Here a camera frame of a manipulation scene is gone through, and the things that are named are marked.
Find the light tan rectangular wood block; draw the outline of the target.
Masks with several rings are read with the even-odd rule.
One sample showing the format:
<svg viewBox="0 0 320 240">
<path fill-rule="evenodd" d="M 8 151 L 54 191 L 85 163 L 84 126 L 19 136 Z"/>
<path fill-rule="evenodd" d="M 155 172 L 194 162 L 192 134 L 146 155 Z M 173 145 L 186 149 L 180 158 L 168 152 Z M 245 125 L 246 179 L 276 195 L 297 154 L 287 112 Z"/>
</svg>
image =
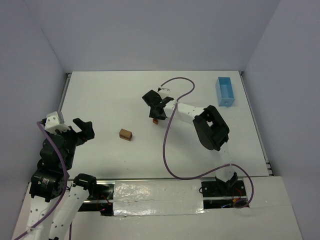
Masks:
<svg viewBox="0 0 320 240">
<path fill-rule="evenodd" d="M 131 138 L 132 137 L 132 132 L 122 128 L 119 131 L 119 135 L 121 137 L 124 137 L 124 138 Z"/>
</svg>

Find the blue plastic box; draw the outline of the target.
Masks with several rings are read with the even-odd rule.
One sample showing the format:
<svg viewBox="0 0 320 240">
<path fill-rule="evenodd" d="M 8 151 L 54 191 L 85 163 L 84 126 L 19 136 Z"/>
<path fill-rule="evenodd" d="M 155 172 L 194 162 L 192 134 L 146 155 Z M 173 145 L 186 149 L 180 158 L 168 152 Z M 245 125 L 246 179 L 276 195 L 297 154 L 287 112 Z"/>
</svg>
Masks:
<svg viewBox="0 0 320 240">
<path fill-rule="evenodd" d="M 235 101 L 230 77 L 218 77 L 216 84 L 216 96 L 219 107 L 231 107 Z"/>
</svg>

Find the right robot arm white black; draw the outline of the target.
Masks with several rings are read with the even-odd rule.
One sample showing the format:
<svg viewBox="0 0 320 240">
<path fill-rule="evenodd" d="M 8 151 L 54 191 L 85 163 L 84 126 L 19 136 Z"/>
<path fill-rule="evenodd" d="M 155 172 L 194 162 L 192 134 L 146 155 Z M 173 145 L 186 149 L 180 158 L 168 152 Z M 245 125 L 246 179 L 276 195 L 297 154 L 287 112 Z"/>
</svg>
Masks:
<svg viewBox="0 0 320 240">
<path fill-rule="evenodd" d="M 212 105 L 196 107 L 181 103 L 168 95 L 162 98 L 154 90 L 148 91 L 142 99 L 150 107 L 151 119 L 157 121 L 169 119 L 162 144 L 162 158 L 171 176 L 179 180 L 195 180 L 215 173 L 215 180 L 220 188 L 230 190 L 235 185 L 238 175 L 231 164 L 228 150 L 230 129 L 216 107 Z M 199 142 L 215 159 L 217 166 L 214 169 L 193 177 L 180 177 L 170 170 L 166 159 L 166 144 L 174 118 L 194 126 Z"/>
</svg>

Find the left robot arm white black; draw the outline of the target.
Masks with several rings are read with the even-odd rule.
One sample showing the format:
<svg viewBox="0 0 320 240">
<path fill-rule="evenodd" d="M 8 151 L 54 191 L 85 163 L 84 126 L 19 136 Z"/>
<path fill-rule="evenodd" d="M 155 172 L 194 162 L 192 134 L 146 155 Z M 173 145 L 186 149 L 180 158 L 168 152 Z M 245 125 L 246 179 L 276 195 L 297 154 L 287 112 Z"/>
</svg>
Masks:
<svg viewBox="0 0 320 240">
<path fill-rule="evenodd" d="M 37 122 L 45 136 L 37 170 L 30 180 L 30 210 L 25 240 L 63 240 L 83 202 L 93 195 L 96 177 L 78 174 L 68 186 L 76 148 L 94 139 L 90 121 L 73 119 L 76 132 L 57 115 Z"/>
</svg>

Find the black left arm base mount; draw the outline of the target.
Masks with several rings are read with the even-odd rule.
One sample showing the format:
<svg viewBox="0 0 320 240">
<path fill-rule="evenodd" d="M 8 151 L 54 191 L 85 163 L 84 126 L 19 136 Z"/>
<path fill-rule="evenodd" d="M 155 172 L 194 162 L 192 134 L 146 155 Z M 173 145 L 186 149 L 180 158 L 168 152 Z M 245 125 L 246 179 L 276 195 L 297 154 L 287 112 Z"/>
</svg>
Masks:
<svg viewBox="0 0 320 240">
<path fill-rule="evenodd" d="M 111 217 L 113 210 L 114 184 L 99 183 L 96 177 L 79 174 L 74 178 L 70 190 L 59 209 L 77 212 L 96 212 Z"/>
</svg>

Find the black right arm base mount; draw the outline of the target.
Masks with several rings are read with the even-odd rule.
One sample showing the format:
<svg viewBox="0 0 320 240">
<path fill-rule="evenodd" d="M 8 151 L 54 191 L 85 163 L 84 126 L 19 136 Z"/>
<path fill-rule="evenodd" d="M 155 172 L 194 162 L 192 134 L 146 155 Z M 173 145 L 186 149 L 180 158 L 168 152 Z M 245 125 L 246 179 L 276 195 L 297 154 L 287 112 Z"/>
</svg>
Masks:
<svg viewBox="0 0 320 240">
<path fill-rule="evenodd" d="M 236 172 L 233 173 L 231 179 L 224 182 L 217 177 L 204 180 L 198 190 L 203 197 L 244 197 L 246 189 L 244 182 L 238 180 Z"/>
</svg>

